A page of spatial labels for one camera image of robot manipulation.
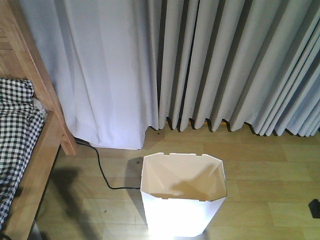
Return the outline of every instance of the power cord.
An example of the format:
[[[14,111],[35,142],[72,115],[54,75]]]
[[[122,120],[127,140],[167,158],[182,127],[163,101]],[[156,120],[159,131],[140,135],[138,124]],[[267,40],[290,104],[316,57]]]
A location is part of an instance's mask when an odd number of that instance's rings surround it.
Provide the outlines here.
[[[86,146],[86,147],[89,147],[89,148],[95,150],[96,156],[97,156],[97,159],[98,159],[98,164],[99,164],[100,172],[101,172],[101,174],[102,174],[102,176],[103,176],[103,178],[104,178],[104,181],[105,181],[105,183],[107,184],[108,188],[110,188],[110,189],[112,189],[112,190],[119,190],[119,189],[136,189],[136,190],[137,190],[137,189],[140,189],[140,187],[129,187],[129,186],[112,187],[112,186],[110,186],[110,184],[109,184],[109,182],[108,182],[108,180],[107,180],[107,177],[106,177],[106,175],[105,175],[105,173],[104,173],[104,171],[103,171],[103,169],[102,169],[102,167],[101,167],[100,156],[99,156],[98,150],[97,150],[95,147],[91,146],[89,143],[87,143],[87,142],[85,142],[85,141],[83,141],[83,140],[81,140],[81,139],[79,139],[79,138],[76,138],[76,139],[75,139],[75,142],[76,142],[77,144],[79,144],[79,145],[83,145],[83,146]]]

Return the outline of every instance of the white trash can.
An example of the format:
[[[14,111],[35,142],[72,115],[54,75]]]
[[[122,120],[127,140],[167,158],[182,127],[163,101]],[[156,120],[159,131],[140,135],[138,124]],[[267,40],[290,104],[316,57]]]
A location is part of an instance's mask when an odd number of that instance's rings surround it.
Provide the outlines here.
[[[207,154],[145,156],[141,195],[150,233],[198,236],[227,197],[223,162]]]

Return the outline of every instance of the black object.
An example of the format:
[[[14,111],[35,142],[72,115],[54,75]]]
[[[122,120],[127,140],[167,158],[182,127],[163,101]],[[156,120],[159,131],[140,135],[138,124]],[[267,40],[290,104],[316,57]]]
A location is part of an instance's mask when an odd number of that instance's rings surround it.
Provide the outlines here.
[[[318,199],[313,199],[309,203],[311,215],[314,219],[320,219],[320,202]]]

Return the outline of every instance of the black cable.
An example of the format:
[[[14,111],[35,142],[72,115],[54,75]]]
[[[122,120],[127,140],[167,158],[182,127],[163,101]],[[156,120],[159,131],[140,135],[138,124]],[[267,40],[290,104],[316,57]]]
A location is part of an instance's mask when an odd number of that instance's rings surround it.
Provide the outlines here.
[[[103,169],[102,169],[102,167],[101,167],[100,156],[99,156],[98,150],[97,150],[95,147],[91,146],[90,144],[84,143],[84,142],[79,141],[79,140],[77,140],[77,139],[75,140],[75,142],[76,142],[77,144],[79,144],[79,145],[83,145],[83,146],[86,146],[86,147],[89,147],[89,148],[92,148],[93,150],[95,150],[96,156],[97,156],[97,158],[98,158],[98,164],[99,164],[100,172],[101,172],[101,174],[102,174],[102,176],[103,176],[103,178],[104,178],[105,183],[107,184],[107,186],[108,186],[110,189],[112,189],[112,190],[119,190],[119,189],[140,189],[140,187],[129,187],[129,186],[112,187],[112,186],[110,186],[110,184],[109,184],[109,182],[108,182],[108,180],[107,180],[107,177],[105,176],[105,173],[104,173],[104,171],[103,171]]]
[[[3,240],[3,239],[6,239],[6,240],[12,240],[10,237],[8,237],[7,235],[3,234],[3,233],[0,233],[0,239]]]

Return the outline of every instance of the bed frame post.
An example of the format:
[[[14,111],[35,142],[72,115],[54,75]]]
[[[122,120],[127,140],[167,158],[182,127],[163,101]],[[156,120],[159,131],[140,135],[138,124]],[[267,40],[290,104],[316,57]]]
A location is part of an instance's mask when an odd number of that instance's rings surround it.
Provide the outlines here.
[[[49,111],[58,118],[62,131],[61,146],[67,155],[75,155],[77,144],[65,122],[60,102],[50,80],[46,67],[41,59],[28,24],[21,11],[18,0],[0,0],[0,27],[3,25],[5,36],[21,68],[16,78],[28,79],[33,83],[36,97]]]

